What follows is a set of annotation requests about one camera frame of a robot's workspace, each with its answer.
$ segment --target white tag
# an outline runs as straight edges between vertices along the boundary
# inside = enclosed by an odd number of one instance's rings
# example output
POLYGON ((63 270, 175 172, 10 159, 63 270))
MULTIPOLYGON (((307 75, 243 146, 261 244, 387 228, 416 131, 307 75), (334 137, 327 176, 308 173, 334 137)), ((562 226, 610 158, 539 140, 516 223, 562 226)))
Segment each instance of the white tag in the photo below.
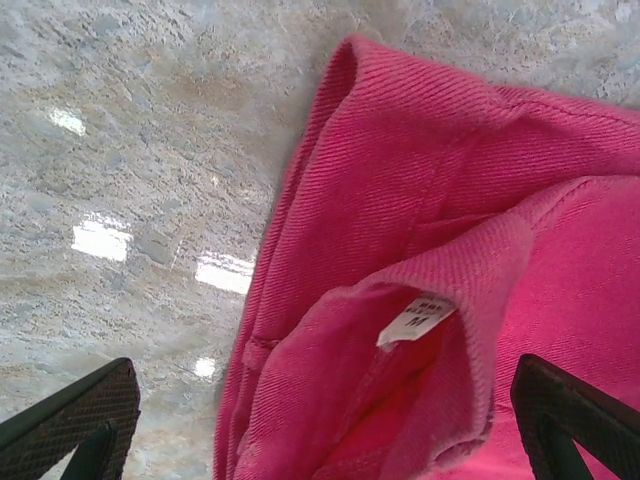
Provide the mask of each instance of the white tag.
POLYGON ((399 340, 418 340, 455 310, 455 305, 446 298, 423 293, 380 332, 376 345, 382 347, 399 340))

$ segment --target granite floor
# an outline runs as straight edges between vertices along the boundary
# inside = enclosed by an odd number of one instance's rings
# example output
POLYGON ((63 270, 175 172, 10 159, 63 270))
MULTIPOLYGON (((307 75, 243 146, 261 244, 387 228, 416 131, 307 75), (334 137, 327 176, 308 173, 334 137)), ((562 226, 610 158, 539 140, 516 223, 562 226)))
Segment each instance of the granite floor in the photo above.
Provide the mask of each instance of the granite floor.
POLYGON ((636 0, 0 0, 0 420, 117 356, 125 478, 211 478, 278 179, 341 38, 640 107, 636 0))

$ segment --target pink twill fabric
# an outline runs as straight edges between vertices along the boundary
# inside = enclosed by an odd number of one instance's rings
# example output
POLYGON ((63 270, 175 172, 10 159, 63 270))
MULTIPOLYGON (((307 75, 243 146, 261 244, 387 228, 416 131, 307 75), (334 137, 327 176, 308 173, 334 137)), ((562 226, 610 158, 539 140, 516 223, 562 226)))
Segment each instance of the pink twill fabric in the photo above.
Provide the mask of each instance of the pink twill fabric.
POLYGON ((525 352, 640 407, 639 173, 636 113, 345 40, 262 245, 216 479, 532 478, 525 352), (424 291, 457 311, 377 348, 424 291))

